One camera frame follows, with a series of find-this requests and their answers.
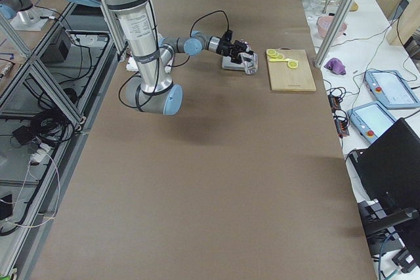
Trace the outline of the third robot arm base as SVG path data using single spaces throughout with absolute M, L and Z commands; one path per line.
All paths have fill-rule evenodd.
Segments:
M 1 14 L 16 31 L 41 31 L 47 23 L 42 13 L 31 0 L 1 0 Z

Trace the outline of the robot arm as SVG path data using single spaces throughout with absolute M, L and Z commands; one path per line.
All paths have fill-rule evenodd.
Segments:
M 158 37 L 154 10 L 150 0 L 67 0 L 89 7 L 102 4 L 116 14 L 140 72 L 134 83 L 127 86 L 129 105 L 138 111 L 176 114 L 182 104 L 183 91 L 176 85 L 166 68 L 177 53 L 195 56 L 203 50 L 227 56 L 254 74 L 258 68 L 257 55 L 243 41 L 232 41 L 232 32 L 223 37 L 191 31 L 188 37 Z

